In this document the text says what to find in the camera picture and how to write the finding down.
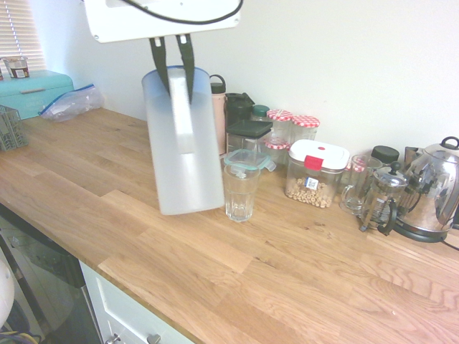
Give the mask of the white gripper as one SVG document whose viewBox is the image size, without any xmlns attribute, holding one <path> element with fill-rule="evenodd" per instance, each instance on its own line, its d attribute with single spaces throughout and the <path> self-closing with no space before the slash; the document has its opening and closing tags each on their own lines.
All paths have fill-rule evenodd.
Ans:
<svg viewBox="0 0 459 344">
<path fill-rule="evenodd" d="M 194 86 L 191 33 L 227 29 L 240 22 L 242 1 L 85 1 L 92 36 L 100 43 L 150 38 L 160 80 L 170 94 L 165 36 L 176 35 L 189 103 Z"/>
</svg>

